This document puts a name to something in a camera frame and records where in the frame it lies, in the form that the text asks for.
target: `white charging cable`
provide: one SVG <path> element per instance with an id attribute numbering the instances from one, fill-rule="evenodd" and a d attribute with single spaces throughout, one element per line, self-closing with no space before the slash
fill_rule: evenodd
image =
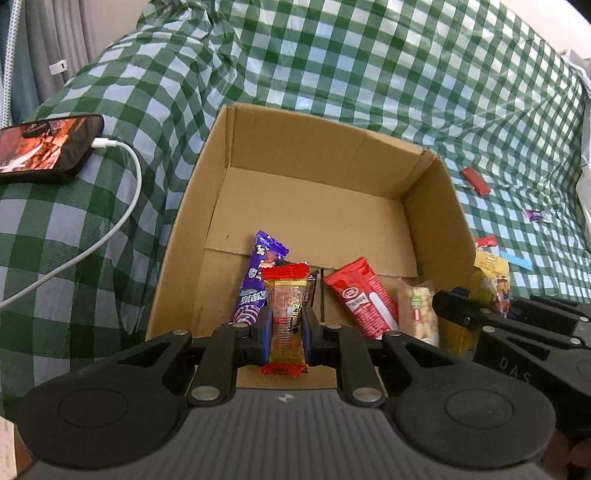
<path id="1" fill-rule="evenodd" d="M 88 248 L 87 250 L 84 250 L 80 255 L 77 255 L 76 257 L 72 258 L 70 261 L 64 263 L 61 267 L 57 267 L 55 270 L 50 271 L 47 275 L 44 275 L 39 280 L 37 280 L 35 283 L 29 285 L 24 290 L 21 290 L 16 295 L 13 295 L 12 297 L 10 297 L 4 301 L 0 301 L 0 309 L 10 305 L 12 302 L 17 301 L 18 299 L 24 297 L 28 293 L 31 293 L 33 290 L 35 290 L 39 286 L 43 285 L 47 280 L 55 277 L 56 275 L 59 275 L 61 272 L 70 268 L 72 265 L 76 265 L 78 262 L 84 260 L 91 253 L 95 252 L 100 247 L 102 247 L 105 243 L 107 243 L 109 238 L 111 238 L 115 234 L 115 232 L 117 230 L 119 230 L 123 226 L 125 221 L 129 218 L 129 216 L 131 215 L 131 212 L 135 208 L 135 205 L 138 203 L 139 193 L 142 188 L 142 170 L 140 168 L 139 159 L 138 159 L 138 156 L 135 154 L 133 148 L 131 148 L 128 144 L 125 144 L 125 143 L 120 142 L 118 140 L 109 140 L 108 138 L 95 138 L 92 141 L 91 148 L 108 148 L 108 147 L 119 147 L 119 148 L 123 148 L 124 150 L 127 150 L 127 152 L 129 152 L 129 155 L 131 155 L 131 158 L 133 158 L 134 163 L 135 163 L 135 178 L 137 180 L 136 187 L 135 187 L 135 193 L 134 193 L 134 197 L 131 200 L 131 203 L 129 204 L 129 207 L 127 208 L 126 212 L 123 214 L 123 217 L 121 217 L 119 222 L 117 222 L 115 224 L 115 226 L 111 230 L 109 230 L 109 232 L 103 238 L 101 238 L 97 243 L 92 245 L 92 247 Z"/>
<path id="2" fill-rule="evenodd" d="M 6 41 L 6 53 L 4 55 L 4 78 L 2 82 L 2 112 L 0 127 L 9 127 L 12 124 L 10 103 L 12 99 L 12 75 L 14 72 L 14 56 L 17 49 L 18 24 L 21 21 L 22 3 L 24 0 L 14 0 L 8 23 L 8 35 Z"/>

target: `white wall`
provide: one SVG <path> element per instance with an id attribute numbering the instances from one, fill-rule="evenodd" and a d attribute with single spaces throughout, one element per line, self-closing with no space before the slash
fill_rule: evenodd
<path id="1" fill-rule="evenodd" d="M 86 0 L 93 23 L 96 51 L 135 29 L 149 0 Z"/>
<path id="2" fill-rule="evenodd" d="M 591 57 L 591 25 L 567 0 L 500 0 L 559 53 Z"/>

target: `green and white checkered fabric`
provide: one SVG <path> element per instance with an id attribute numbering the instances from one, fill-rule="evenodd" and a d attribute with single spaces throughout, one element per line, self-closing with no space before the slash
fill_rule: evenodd
<path id="1" fill-rule="evenodd" d="M 140 341 L 165 246 L 222 105 L 257 103 L 428 146 L 446 163 L 475 237 L 526 257 L 515 294 L 591 296 L 574 184 L 582 87 L 497 0 L 153 0 L 38 117 L 101 113 L 143 156 L 132 218 L 96 254 L 0 312 L 0 414 L 35 385 Z M 100 238 L 135 188 L 118 150 L 59 186 L 0 187 L 0 298 Z M 459 174 L 491 185 L 475 195 Z M 550 223 L 525 223 L 521 209 Z"/>

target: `blue candy wrapper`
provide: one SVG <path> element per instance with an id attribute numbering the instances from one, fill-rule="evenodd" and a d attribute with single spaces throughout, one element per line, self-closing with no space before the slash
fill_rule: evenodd
<path id="1" fill-rule="evenodd" d="M 275 263 L 283 260 L 288 253 L 289 250 L 268 233 L 261 230 L 256 233 L 255 248 L 236 301 L 236 310 L 232 319 L 234 323 L 254 325 L 267 299 L 267 291 L 261 280 L 261 269 L 274 267 Z"/>

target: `phone screen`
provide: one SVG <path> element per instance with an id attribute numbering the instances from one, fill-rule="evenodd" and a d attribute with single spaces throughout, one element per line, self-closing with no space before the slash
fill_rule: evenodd
<path id="1" fill-rule="evenodd" d="M 74 168 L 100 135 L 100 115 L 40 120 L 0 130 L 0 174 Z"/>

